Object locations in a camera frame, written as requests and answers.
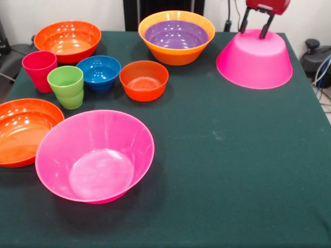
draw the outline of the upside-down pink bowl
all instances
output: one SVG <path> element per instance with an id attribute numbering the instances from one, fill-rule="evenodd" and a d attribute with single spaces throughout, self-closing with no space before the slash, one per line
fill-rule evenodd
<path id="1" fill-rule="evenodd" d="M 154 150 L 151 132 L 135 117 L 88 111 L 62 121 L 45 136 L 36 171 L 57 196 L 103 204 L 120 198 L 144 177 Z"/>
<path id="2" fill-rule="evenodd" d="M 216 67 L 230 82 L 250 89 L 273 89 L 286 84 L 293 68 L 284 39 L 261 30 L 238 33 L 218 55 Z"/>

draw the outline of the cup rim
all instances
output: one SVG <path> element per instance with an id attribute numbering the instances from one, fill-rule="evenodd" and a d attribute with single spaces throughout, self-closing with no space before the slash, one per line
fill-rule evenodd
<path id="1" fill-rule="evenodd" d="M 36 54 L 38 54 L 38 53 L 48 53 L 48 54 L 51 54 L 51 55 L 53 55 L 53 57 L 54 57 L 54 61 L 53 61 L 51 64 L 49 64 L 48 66 L 46 66 L 46 67 L 42 67 L 42 68 L 38 68 L 38 69 L 30 68 L 30 67 L 28 67 L 28 66 L 26 66 L 26 65 L 24 64 L 25 59 L 26 59 L 27 57 L 30 57 L 30 56 L 32 56 L 32 55 L 36 55 Z M 34 51 L 34 52 L 31 52 L 31 53 L 27 54 L 27 55 L 22 59 L 22 66 L 23 66 L 23 68 L 24 68 L 24 69 L 28 69 L 28 70 L 32 70 L 32 71 L 40 71 L 40 70 L 48 69 L 48 68 L 52 67 L 55 63 L 57 63 L 57 57 L 56 57 L 56 55 L 55 55 L 54 53 L 52 53 L 52 52 L 50 52 L 50 51 Z"/>
<path id="2" fill-rule="evenodd" d="M 70 85 L 63 85 L 63 86 L 62 86 L 62 85 L 56 85 L 56 84 L 51 83 L 50 80 L 49 80 L 50 74 L 51 74 L 52 72 L 56 71 L 56 70 L 59 70 L 59 69 L 61 69 L 61 68 L 65 68 L 65 67 L 70 67 L 70 68 L 72 68 L 72 69 L 77 69 L 77 70 L 79 70 L 79 71 L 81 72 L 81 77 L 80 77 L 76 82 L 74 82 L 73 84 L 70 84 Z M 48 73 L 48 75 L 47 75 L 47 82 L 48 82 L 51 86 L 58 87 L 58 88 L 66 88 L 66 87 L 70 87 L 70 86 L 76 85 L 76 84 L 78 84 L 82 79 L 84 79 L 84 73 L 83 73 L 83 71 L 82 71 L 80 68 L 78 68 L 78 67 L 76 67 L 76 66 L 60 66 L 60 67 L 57 67 L 57 68 L 53 69 L 53 70 L 52 70 L 50 73 Z"/>

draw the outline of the plastic bowl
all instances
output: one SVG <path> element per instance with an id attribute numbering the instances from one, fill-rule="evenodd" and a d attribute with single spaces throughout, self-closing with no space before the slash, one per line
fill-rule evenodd
<path id="1" fill-rule="evenodd" d="M 250 89 L 273 89 L 286 84 L 293 75 L 285 41 L 260 29 L 237 34 L 216 60 L 218 71 L 230 82 Z"/>
<path id="2" fill-rule="evenodd" d="M 37 49 L 50 51 L 63 64 L 74 64 L 94 53 L 101 39 L 95 25 L 83 21 L 64 21 L 41 29 L 35 36 Z"/>
<path id="3" fill-rule="evenodd" d="M 85 83 L 95 92 L 109 90 L 121 71 L 118 60 L 109 56 L 92 56 L 76 66 L 83 71 Z"/>
<path id="4" fill-rule="evenodd" d="M 202 27 L 208 35 L 208 40 L 198 46 L 187 49 L 171 49 L 155 45 L 145 37 L 147 30 L 153 25 L 165 21 L 185 21 Z M 205 47 L 215 36 L 215 27 L 205 17 L 188 11 L 170 10 L 152 14 L 146 17 L 138 27 L 138 33 L 153 55 L 162 63 L 172 66 L 189 64 L 197 59 Z"/>
<path id="5" fill-rule="evenodd" d="M 67 200 L 103 204 L 120 198 L 147 173 L 154 140 L 135 117 L 113 110 L 71 116 L 42 140 L 36 171 Z"/>
<path id="6" fill-rule="evenodd" d="M 0 105 L 0 166 L 22 167 L 34 163 L 44 136 L 63 113 L 40 99 L 19 99 Z"/>
<path id="7" fill-rule="evenodd" d="M 166 88 L 168 78 L 166 67 L 149 60 L 129 63 L 119 74 L 125 93 L 140 102 L 159 98 Z"/>
<path id="8" fill-rule="evenodd" d="M 172 20 L 152 25 L 146 31 L 145 39 L 159 47 L 187 49 L 206 43 L 208 34 L 194 23 Z"/>

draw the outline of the wall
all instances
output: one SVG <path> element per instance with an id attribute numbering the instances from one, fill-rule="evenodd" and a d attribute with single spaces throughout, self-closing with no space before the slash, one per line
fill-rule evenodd
<path id="1" fill-rule="evenodd" d="M 125 30 L 122 0 L 0 0 L 0 19 L 10 44 L 31 43 L 38 30 L 63 20 Z"/>
<path id="2" fill-rule="evenodd" d="M 216 31 L 222 31 L 228 18 L 228 0 L 206 0 L 204 15 L 215 25 Z M 234 0 L 231 0 L 231 31 L 237 31 L 238 14 Z M 243 17 L 246 1 L 237 0 Z M 276 16 L 270 29 L 286 33 L 298 57 L 306 51 L 305 40 L 316 38 L 322 44 L 331 45 L 331 25 L 329 12 L 330 0 L 292 0 L 282 16 Z M 268 19 L 267 14 L 251 11 L 247 28 L 262 28 Z"/>
<path id="3" fill-rule="evenodd" d="M 222 31 L 228 15 L 228 1 L 205 1 L 204 15 L 217 31 Z M 237 2 L 243 16 L 246 1 Z M 234 0 L 231 3 L 232 31 L 236 31 L 238 15 Z M 322 44 L 331 45 L 329 10 L 330 0 L 292 0 L 287 12 L 275 17 L 271 30 L 286 33 L 297 56 L 301 56 L 308 38 L 317 38 Z M 102 30 L 125 30 L 122 0 L 0 0 L 0 18 L 10 44 L 30 43 L 31 36 L 39 29 L 66 19 L 86 20 Z M 267 18 L 266 14 L 252 11 L 248 28 L 262 28 Z"/>

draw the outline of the orange bowl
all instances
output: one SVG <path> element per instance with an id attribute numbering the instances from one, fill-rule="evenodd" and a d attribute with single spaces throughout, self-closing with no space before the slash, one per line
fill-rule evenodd
<path id="1" fill-rule="evenodd" d="M 92 55 L 101 39 L 95 25 L 83 21 L 53 23 L 35 36 L 37 49 L 50 51 L 63 64 L 74 64 Z"/>
<path id="2" fill-rule="evenodd" d="M 119 74 L 125 93 L 140 102 L 153 101 L 162 96 L 168 78 L 166 67 L 149 60 L 129 63 Z"/>
<path id="3" fill-rule="evenodd" d="M 63 120 L 61 110 L 48 101 L 31 98 L 0 104 L 0 166 L 34 163 L 41 140 Z"/>
<path id="4" fill-rule="evenodd" d="M 208 35 L 208 41 L 194 48 L 170 49 L 157 46 L 145 39 L 145 33 L 151 26 L 159 22 L 172 20 L 191 22 L 202 27 Z M 170 10 L 155 13 L 146 17 L 139 24 L 138 33 L 140 37 L 144 40 L 150 51 L 153 53 L 153 55 L 160 62 L 171 66 L 182 66 L 192 63 L 197 59 L 197 57 L 202 53 L 202 51 L 214 38 L 215 27 L 207 18 L 199 14 L 181 10 Z"/>

